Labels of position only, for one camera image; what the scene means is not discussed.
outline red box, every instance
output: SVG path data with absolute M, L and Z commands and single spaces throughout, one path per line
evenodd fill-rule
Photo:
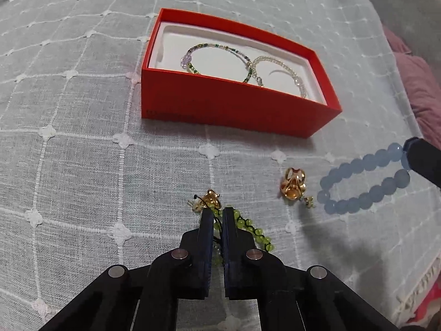
M 243 36 L 306 58 L 326 104 L 223 78 L 150 68 L 152 50 L 163 22 Z M 239 22 L 176 9 L 160 11 L 142 64 L 142 118 L 214 124 L 308 138 L 341 111 L 334 89 L 313 50 Z

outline open rectangular box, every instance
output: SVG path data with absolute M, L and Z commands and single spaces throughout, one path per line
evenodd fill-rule
M 242 60 L 219 48 L 192 53 L 201 74 L 181 66 L 181 58 L 201 43 L 228 45 L 251 60 L 265 55 L 294 70 L 306 87 L 300 97 L 280 66 L 261 62 L 255 79 L 243 83 Z M 307 138 L 341 113 L 332 85 L 316 53 L 278 35 L 227 19 L 162 9 L 142 64 L 143 118 L 214 124 Z

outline red fabric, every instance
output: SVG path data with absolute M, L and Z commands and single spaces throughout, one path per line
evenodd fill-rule
M 441 149 L 441 88 L 424 59 L 403 53 L 394 55 L 424 138 Z
M 383 31 L 386 35 L 387 42 L 389 42 L 392 51 L 399 53 L 411 53 L 411 49 L 403 42 L 403 40 L 395 35 L 391 30 L 383 25 Z

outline jewelry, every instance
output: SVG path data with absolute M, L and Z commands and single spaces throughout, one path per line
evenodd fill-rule
M 289 200 L 301 200 L 306 207 L 313 208 L 314 202 L 312 196 L 305 196 L 306 174 L 302 169 L 288 168 L 285 171 L 285 179 L 280 184 L 280 191 Z
M 257 66 L 257 64 L 259 62 L 262 62 L 262 61 L 268 61 L 268 62 L 275 63 L 276 65 L 279 65 L 282 68 L 284 68 L 286 71 L 288 71 L 288 73 L 290 74 L 290 76 L 294 80 L 295 85 L 300 90 L 301 98 L 306 98 L 306 88 L 305 88 L 305 85 L 304 85 L 303 80 L 301 79 L 301 77 L 298 74 L 296 74 L 296 72 L 294 72 L 290 67 L 285 65 L 282 61 L 279 61 L 278 59 L 275 59 L 275 58 L 272 58 L 272 57 L 269 57 L 269 56 L 259 56 L 251 64 L 252 76 L 253 76 L 253 78 L 255 78 L 255 80 L 257 81 L 257 84 L 259 86 L 264 87 L 262 79 L 257 76 L 256 66 Z
M 221 203 L 218 199 L 219 197 L 220 194 L 216 194 L 214 190 L 209 189 L 207 194 L 203 197 L 198 197 L 197 195 L 193 197 L 194 199 L 199 199 L 198 202 L 192 203 L 189 201 L 188 204 L 196 213 L 202 212 L 204 208 L 210 208 L 213 211 L 215 220 L 213 227 L 215 230 L 219 230 L 220 233 L 222 233 L 222 210 Z M 255 241 L 260 244 L 265 251 L 271 252 L 274 250 L 274 244 L 271 243 L 271 238 L 263 234 L 263 229 L 253 227 L 253 221 L 251 219 L 244 219 L 240 215 L 240 211 L 237 209 L 234 209 L 234 220 L 239 229 L 249 231 L 253 234 Z M 220 243 L 220 240 L 215 238 L 215 242 Z
M 251 60 L 249 59 L 248 56 L 244 55 L 242 52 L 240 52 L 239 50 L 236 50 L 234 48 L 228 47 L 228 46 L 224 46 L 224 45 L 219 45 L 219 44 L 199 44 L 196 46 L 193 46 L 192 48 L 190 48 L 187 53 L 184 55 L 184 57 L 181 58 L 181 67 L 184 68 L 185 70 L 189 70 L 194 74 L 200 74 L 200 72 L 194 68 L 194 66 L 191 64 L 191 54 L 200 49 L 200 48 L 204 48 L 204 47 L 214 47 L 214 48 L 220 48 L 222 50 L 227 50 L 229 52 L 231 52 L 233 55 L 236 55 L 238 57 L 243 57 L 246 60 L 246 64 L 245 67 L 248 70 L 248 75 L 246 76 L 246 78 L 243 80 L 244 83 L 248 83 L 248 81 L 251 78 L 252 75 L 252 70 L 251 70 Z
M 369 192 L 361 193 L 358 197 L 352 197 L 349 200 L 335 201 L 331 199 L 329 190 L 334 184 L 342 179 L 349 179 L 352 174 L 360 174 L 363 170 L 372 171 L 377 166 L 385 167 L 390 161 L 397 162 L 401 160 L 403 169 L 398 170 L 392 177 L 385 178 L 381 185 L 374 185 Z M 383 200 L 385 195 L 392 195 L 397 188 L 404 189 L 410 183 L 410 166 L 407 161 L 407 155 L 398 143 L 392 143 L 387 150 L 380 149 L 375 154 L 366 154 L 362 159 L 354 159 L 350 163 L 342 163 L 338 168 L 329 171 L 329 174 L 320 181 L 322 190 L 317 194 L 317 201 L 325 205 L 325 211 L 328 214 L 356 213 L 360 209 L 367 210 L 373 203 Z

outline silver screw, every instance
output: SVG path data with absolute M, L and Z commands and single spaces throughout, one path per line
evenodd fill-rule
M 117 278 L 117 277 L 123 276 L 125 273 L 125 270 L 122 266 L 115 265 L 109 269 L 108 273 L 109 273 L 110 277 Z
M 173 258 L 176 258 L 178 260 L 182 260 L 183 258 L 186 258 L 188 256 L 188 251 L 178 247 L 177 249 L 171 252 L 171 256 L 173 256 Z
M 263 252 L 260 249 L 250 249 L 246 252 L 246 257 L 251 260 L 259 260 L 263 257 Z
M 310 273 L 313 277 L 315 277 L 316 279 L 323 279 L 326 277 L 326 275 L 328 274 L 328 272 L 326 271 L 326 269 L 324 267 L 321 266 L 314 266 L 311 270 Z

